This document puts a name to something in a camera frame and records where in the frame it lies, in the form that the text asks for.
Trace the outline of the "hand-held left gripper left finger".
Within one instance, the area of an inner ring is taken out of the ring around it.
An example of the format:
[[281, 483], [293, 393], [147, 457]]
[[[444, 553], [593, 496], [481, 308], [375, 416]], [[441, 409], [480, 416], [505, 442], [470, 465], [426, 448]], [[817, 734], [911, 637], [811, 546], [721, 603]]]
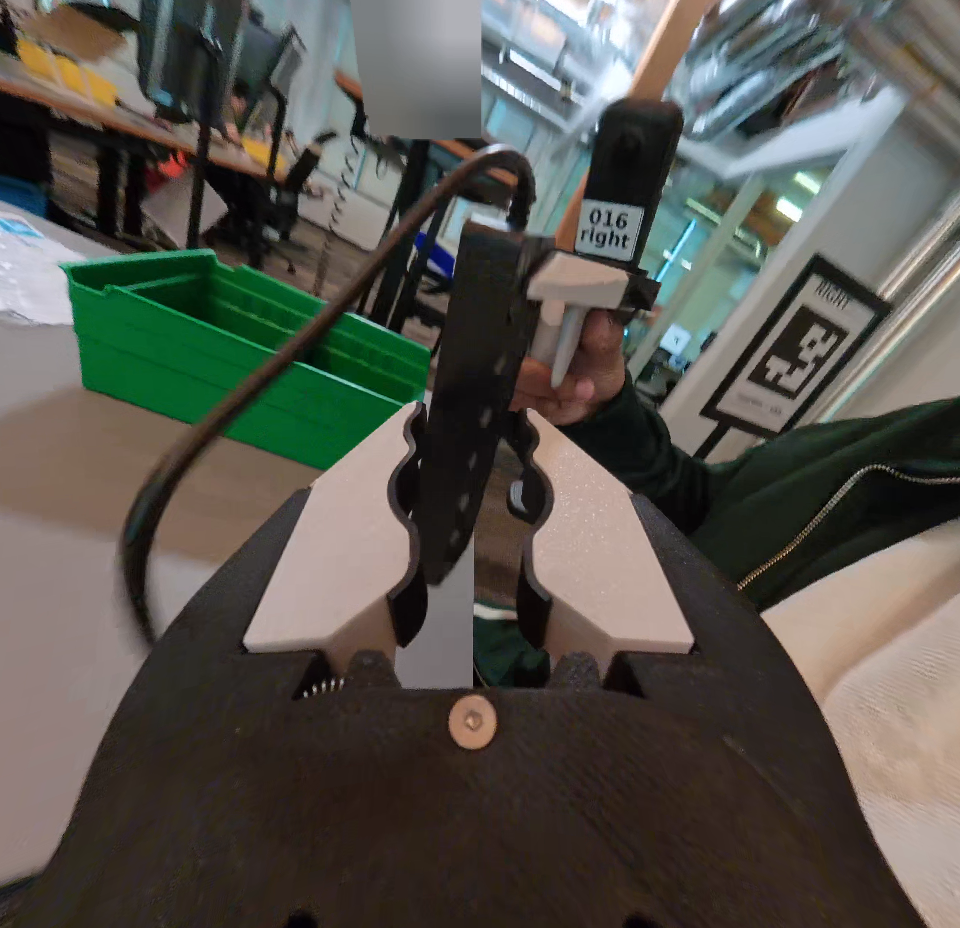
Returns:
[[318, 650], [346, 670], [362, 650], [393, 662], [413, 638], [395, 619], [419, 558], [400, 494], [416, 480], [425, 408], [402, 406], [310, 486], [244, 635], [248, 652]]

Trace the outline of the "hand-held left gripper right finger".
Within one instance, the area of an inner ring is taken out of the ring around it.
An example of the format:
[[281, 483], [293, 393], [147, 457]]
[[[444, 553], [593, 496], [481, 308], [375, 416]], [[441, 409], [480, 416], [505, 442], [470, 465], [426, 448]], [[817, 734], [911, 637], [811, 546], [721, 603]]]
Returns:
[[516, 595], [524, 639], [552, 663], [585, 653], [686, 656], [694, 635], [629, 489], [546, 418], [518, 417], [534, 522]]

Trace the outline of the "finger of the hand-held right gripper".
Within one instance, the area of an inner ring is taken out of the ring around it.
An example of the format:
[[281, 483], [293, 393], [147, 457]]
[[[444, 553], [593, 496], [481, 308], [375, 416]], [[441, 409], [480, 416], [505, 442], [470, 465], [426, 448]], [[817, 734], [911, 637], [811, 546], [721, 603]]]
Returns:
[[626, 271], [578, 255], [550, 255], [530, 278], [526, 296], [538, 306], [529, 356], [550, 368], [550, 386], [566, 379], [594, 310], [617, 310], [627, 294]]

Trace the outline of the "black USB hub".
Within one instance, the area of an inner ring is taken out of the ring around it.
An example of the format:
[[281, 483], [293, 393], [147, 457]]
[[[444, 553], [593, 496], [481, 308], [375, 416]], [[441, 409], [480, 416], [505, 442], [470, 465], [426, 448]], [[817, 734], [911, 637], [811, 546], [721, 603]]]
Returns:
[[549, 237], [462, 228], [421, 447], [413, 520], [426, 583], [443, 583], [474, 535], [537, 322], [527, 298]]

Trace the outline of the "green plastic bin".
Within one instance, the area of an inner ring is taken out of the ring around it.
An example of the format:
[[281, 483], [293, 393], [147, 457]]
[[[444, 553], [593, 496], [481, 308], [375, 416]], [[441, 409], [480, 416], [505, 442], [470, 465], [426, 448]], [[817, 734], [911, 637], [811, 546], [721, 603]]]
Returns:
[[[211, 250], [67, 262], [83, 386], [195, 424], [326, 303]], [[430, 350], [355, 314], [226, 436], [325, 470], [426, 392]]]

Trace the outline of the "person's right forearm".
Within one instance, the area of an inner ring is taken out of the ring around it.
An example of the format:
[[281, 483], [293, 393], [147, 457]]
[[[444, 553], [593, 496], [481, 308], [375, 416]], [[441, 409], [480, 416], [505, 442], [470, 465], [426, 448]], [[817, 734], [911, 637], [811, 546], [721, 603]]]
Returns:
[[746, 464], [741, 458], [709, 464], [676, 447], [665, 421], [642, 401], [629, 374], [612, 399], [560, 429], [686, 536], [702, 526]]

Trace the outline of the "grey desk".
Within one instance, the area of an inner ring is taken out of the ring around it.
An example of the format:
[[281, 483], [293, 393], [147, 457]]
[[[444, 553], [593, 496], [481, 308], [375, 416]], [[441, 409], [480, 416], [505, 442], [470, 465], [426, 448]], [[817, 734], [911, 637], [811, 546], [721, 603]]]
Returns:
[[145, 651], [126, 512], [186, 425], [86, 390], [74, 330], [2, 313], [1, 875], [49, 861]]

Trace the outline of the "person's right hand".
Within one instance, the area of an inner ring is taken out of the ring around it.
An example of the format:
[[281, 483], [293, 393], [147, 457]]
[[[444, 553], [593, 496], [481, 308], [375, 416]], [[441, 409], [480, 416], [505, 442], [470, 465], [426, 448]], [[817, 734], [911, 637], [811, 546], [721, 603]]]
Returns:
[[551, 368], [524, 359], [510, 411], [532, 409], [558, 428], [579, 424], [618, 396], [626, 382], [623, 326], [607, 310], [592, 310], [582, 325], [579, 346], [558, 386]]

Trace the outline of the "framed marker poster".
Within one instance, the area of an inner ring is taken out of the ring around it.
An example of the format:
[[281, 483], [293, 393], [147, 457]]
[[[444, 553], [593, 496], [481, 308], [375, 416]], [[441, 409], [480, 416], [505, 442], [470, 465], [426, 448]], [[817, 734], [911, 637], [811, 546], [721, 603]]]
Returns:
[[700, 410], [716, 430], [770, 439], [791, 430], [892, 311], [892, 305], [820, 254], [807, 262]]

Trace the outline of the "blue-bordered paper sheet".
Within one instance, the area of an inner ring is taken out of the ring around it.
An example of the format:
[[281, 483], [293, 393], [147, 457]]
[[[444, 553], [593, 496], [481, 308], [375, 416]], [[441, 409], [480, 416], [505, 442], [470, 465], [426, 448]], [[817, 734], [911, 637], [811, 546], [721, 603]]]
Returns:
[[47, 326], [72, 326], [63, 265], [85, 258], [42, 234], [29, 217], [1, 214], [1, 314]]

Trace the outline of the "black computer monitor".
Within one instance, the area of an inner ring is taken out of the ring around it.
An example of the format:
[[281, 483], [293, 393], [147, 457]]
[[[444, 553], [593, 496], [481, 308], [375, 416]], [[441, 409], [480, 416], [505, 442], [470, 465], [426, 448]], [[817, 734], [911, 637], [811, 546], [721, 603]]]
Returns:
[[138, 82], [176, 124], [218, 127], [251, 0], [140, 0]]

